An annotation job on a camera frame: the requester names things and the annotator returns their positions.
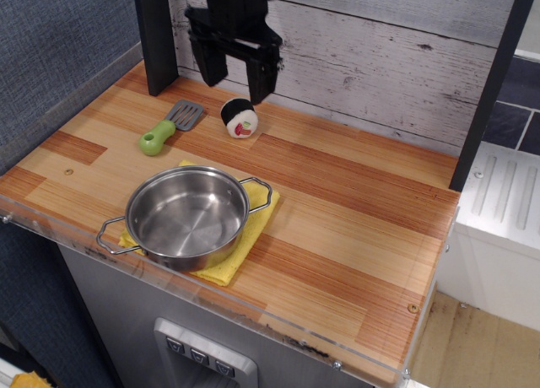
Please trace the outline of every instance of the gray fabric wall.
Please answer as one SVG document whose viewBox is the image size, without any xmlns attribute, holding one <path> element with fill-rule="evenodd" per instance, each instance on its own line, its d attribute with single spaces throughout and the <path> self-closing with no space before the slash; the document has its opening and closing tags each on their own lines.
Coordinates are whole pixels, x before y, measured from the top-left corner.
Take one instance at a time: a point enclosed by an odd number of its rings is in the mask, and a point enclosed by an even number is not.
<svg viewBox="0 0 540 388">
<path fill-rule="evenodd" d="M 0 0 L 0 174 L 140 60 L 138 42 L 133 0 Z"/>
<path fill-rule="evenodd" d="M 141 58 L 133 0 L 0 0 L 0 175 Z M 0 223 L 0 325 L 59 386 L 114 386 L 51 247 Z"/>
</svg>

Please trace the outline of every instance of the yellow sponge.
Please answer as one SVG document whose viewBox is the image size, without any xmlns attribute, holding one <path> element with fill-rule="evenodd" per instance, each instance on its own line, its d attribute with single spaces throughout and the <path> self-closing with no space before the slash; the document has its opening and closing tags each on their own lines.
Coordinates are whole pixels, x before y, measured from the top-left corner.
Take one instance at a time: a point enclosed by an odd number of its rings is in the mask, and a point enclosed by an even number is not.
<svg viewBox="0 0 540 388">
<path fill-rule="evenodd" d="M 13 378 L 10 388 L 51 388 L 51 385 L 40 378 L 35 371 L 29 374 L 17 374 Z"/>
<path fill-rule="evenodd" d="M 193 163 L 187 160 L 182 160 L 180 166 L 190 166 Z M 260 186 L 255 182 L 248 182 L 243 185 L 245 187 L 247 196 L 250 199 L 250 205 L 252 207 L 258 207 L 264 204 L 267 200 L 266 187 Z M 262 230 L 266 226 L 268 220 L 272 216 L 272 212 L 279 201 L 279 193 L 273 190 L 272 203 L 269 207 L 261 209 L 255 213 L 251 213 L 247 218 L 246 225 L 242 230 L 240 241 L 236 246 L 235 251 L 224 261 L 218 265 L 197 272 L 192 272 L 193 275 L 211 281 L 221 286 L 227 286 L 232 280 L 236 271 L 246 259 L 251 248 L 257 241 L 257 238 L 261 234 Z M 135 246 L 137 243 L 132 239 L 131 235 L 124 229 L 121 233 L 120 241 L 118 245 L 121 247 Z"/>
</svg>

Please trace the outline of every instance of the pot handle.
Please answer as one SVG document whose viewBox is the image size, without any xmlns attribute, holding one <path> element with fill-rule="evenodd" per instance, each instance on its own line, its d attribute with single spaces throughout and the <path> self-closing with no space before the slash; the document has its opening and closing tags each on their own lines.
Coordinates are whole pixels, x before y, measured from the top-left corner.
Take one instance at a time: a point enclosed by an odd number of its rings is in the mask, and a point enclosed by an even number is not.
<svg viewBox="0 0 540 388">
<path fill-rule="evenodd" d="M 98 245 L 100 245 L 102 248 L 104 248 L 106 251 L 108 251 L 112 255 L 121 255 L 122 253 L 128 253 L 129 251 L 135 251 L 136 249 L 141 249 L 141 246 L 136 245 L 133 247 L 128 247 L 127 249 L 121 249 L 119 251 L 115 251 L 101 239 L 101 236 L 103 236 L 103 234 L 105 233 L 105 228 L 107 227 L 108 224 L 122 221 L 123 219 L 126 219 L 126 217 L 123 216 L 123 217 L 113 218 L 113 219 L 109 219 L 108 221 L 105 221 L 103 225 L 101 226 L 100 232 L 95 237 L 95 241 L 98 242 Z"/>
<path fill-rule="evenodd" d="M 249 179 L 240 180 L 239 183 L 244 184 L 244 183 L 247 183 L 248 181 L 256 181 L 261 186 L 265 186 L 268 189 L 268 198 L 267 198 L 266 203 L 258 207 L 255 207 L 253 209 L 250 209 L 249 213 L 255 213 L 260 209 L 268 207 L 272 203 L 272 187 L 270 187 L 268 183 L 265 183 L 264 181 L 262 181 L 261 179 L 257 179 L 256 177 L 250 177 Z"/>
</svg>

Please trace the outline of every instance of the metal pot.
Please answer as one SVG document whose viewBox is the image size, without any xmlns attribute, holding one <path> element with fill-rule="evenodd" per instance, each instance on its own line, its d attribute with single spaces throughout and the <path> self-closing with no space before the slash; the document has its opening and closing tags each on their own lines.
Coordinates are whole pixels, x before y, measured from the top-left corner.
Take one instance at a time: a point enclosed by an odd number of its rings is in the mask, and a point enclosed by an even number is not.
<svg viewBox="0 0 540 388">
<path fill-rule="evenodd" d="M 265 204 L 250 209 L 241 185 L 247 181 L 268 189 Z M 213 167 L 175 167 L 139 186 L 127 203 L 126 215 L 105 221 L 96 239 L 112 255 L 143 249 L 152 261 L 175 271 L 201 270 L 229 257 L 248 215 L 271 201 L 272 187 L 256 177 L 238 181 Z M 108 224 L 123 219 L 138 245 L 114 251 L 101 237 Z"/>
</svg>

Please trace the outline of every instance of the green spatula handle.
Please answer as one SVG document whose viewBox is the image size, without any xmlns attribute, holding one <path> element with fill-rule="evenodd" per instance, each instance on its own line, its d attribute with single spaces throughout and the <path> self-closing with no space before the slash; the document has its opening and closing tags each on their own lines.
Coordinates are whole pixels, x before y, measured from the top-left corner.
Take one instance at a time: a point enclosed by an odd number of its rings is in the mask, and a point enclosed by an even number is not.
<svg viewBox="0 0 540 388">
<path fill-rule="evenodd" d="M 154 128 L 146 132 L 138 140 L 138 146 L 148 156 L 155 156 L 163 148 L 163 144 L 173 133 L 176 127 L 172 121 L 163 120 L 158 122 Z"/>
</svg>

